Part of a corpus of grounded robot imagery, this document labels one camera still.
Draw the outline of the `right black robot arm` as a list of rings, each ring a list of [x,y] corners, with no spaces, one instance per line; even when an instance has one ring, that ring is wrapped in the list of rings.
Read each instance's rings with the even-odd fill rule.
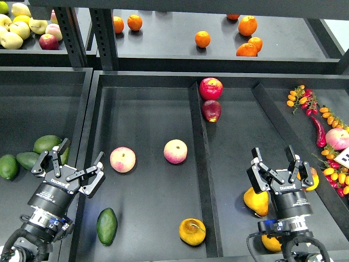
[[[305,189],[313,186],[310,164],[294,153],[292,146],[285,148],[289,166],[273,170],[265,165],[260,150],[251,150],[252,161],[246,171],[256,194],[270,193],[276,215],[258,223],[258,235],[274,237],[281,244],[283,261],[330,261],[331,258],[319,240],[306,225],[312,214]]]

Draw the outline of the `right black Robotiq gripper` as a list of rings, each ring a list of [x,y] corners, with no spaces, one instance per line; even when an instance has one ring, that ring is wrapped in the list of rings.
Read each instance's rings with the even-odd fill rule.
[[[288,145],[285,153],[289,166],[287,169],[279,169],[274,171],[263,163],[261,153],[258,147],[251,150],[252,161],[251,167],[246,170],[248,178],[256,194],[270,190],[272,194],[286,194],[289,192],[297,192],[302,186],[309,187],[312,184],[312,176],[310,172],[310,164],[302,161],[300,156],[295,154],[293,147]],[[301,168],[306,169],[306,173],[302,174],[302,183],[296,178]]]

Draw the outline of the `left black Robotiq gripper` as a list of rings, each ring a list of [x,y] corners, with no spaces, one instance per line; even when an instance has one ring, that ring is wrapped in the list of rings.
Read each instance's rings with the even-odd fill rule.
[[[105,155],[101,151],[92,166],[87,169],[77,170],[61,163],[61,154],[70,147],[71,141],[65,138],[61,144],[52,150],[44,150],[31,170],[36,177],[44,177],[46,183],[58,187],[68,194],[74,195],[78,192],[87,198],[92,198],[104,182],[106,176],[103,172],[104,165],[100,161]],[[95,177],[87,185],[82,185],[83,178]]]

